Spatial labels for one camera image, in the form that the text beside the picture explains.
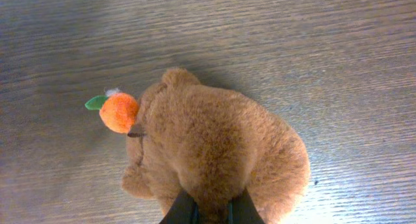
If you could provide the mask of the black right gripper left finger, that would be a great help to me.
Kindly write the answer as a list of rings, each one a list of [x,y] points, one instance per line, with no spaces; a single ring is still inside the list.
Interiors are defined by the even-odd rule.
[[[195,200],[181,190],[168,213],[159,224],[198,224],[199,210]]]

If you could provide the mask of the brown plush toy with orange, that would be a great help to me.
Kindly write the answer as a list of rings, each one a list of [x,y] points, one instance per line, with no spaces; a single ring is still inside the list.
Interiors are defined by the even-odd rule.
[[[126,137],[122,189],[156,200],[163,213],[180,192],[195,200],[203,223],[234,219],[243,193],[266,223],[280,223],[305,195],[310,165],[301,137],[245,95],[168,69],[135,98],[118,89],[85,104]]]

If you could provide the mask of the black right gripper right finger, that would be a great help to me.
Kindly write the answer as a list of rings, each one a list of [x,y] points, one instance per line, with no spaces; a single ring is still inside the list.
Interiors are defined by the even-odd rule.
[[[227,211],[228,224],[265,224],[247,189],[244,189],[239,196],[232,198],[228,203]]]

